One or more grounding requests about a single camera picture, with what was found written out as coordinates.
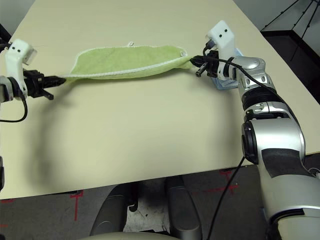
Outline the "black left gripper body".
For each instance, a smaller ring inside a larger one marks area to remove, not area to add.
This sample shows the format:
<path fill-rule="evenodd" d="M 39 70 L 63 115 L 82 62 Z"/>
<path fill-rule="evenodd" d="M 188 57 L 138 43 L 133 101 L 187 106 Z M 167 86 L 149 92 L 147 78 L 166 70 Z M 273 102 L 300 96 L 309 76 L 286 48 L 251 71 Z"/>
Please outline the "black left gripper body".
<path fill-rule="evenodd" d="M 47 92 L 44 87 L 44 74 L 37 70 L 23 70 L 24 82 L 27 87 L 27 95 L 32 98 L 45 97 L 48 100 L 53 100 L 54 96 Z"/>

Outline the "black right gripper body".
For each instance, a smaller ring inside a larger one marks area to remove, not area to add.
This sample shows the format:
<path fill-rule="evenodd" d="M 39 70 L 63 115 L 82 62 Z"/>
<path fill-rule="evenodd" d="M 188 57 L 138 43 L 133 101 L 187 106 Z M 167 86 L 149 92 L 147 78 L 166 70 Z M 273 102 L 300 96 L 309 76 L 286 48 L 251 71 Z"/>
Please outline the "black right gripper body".
<path fill-rule="evenodd" d="M 198 70 L 195 75 L 200 77 L 206 71 L 208 77 L 217 77 L 220 64 L 220 61 L 218 60 L 219 52 L 217 50 L 210 50 L 206 56 L 210 58 L 206 61 L 207 65 L 204 64 L 202 66 L 196 66 L 198 67 Z"/>

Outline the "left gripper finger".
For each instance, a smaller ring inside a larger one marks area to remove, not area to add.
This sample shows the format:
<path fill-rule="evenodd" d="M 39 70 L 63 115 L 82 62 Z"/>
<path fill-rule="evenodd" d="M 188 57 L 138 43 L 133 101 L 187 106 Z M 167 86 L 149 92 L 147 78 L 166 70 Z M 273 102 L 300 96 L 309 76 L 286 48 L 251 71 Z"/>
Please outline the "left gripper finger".
<path fill-rule="evenodd" d="M 44 88 L 58 87 L 66 82 L 66 79 L 45 79 L 43 83 Z"/>
<path fill-rule="evenodd" d="M 44 80 L 45 80 L 46 82 L 65 82 L 65 81 L 66 81 L 65 78 L 63 78 L 63 77 L 58 77 L 58 76 L 55 76 L 55 75 L 53 75 L 53 76 L 45 76 L 45 77 L 44 77 Z"/>

